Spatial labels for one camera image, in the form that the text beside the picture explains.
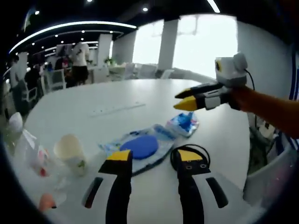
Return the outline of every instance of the white round table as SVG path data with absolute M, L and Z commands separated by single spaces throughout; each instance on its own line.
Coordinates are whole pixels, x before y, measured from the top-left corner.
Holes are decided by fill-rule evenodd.
M 38 102 L 25 127 L 50 153 L 63 135 L 75 134 L 84 147 L 87 160 L 99 169 L 105 158 L 99 154 L 98 144 L 153 124 L 164 125 L 181 112 L 173 108 L 179 102 L 174 96 L 198 84 L 179 79 L 127 80 L 56 91 Z M 118 110 L 135 104 L 144 105 Z M 181 144 L 193 143 L 206 148 L 211 156 L 210 169 L 243 189 L 249 164 L 247 114 L 228 105 L 195 113 L 199 128 Z M 168 156 L 162 164 L 132 178 L 128 223 L 182 222 L 178 180 Z

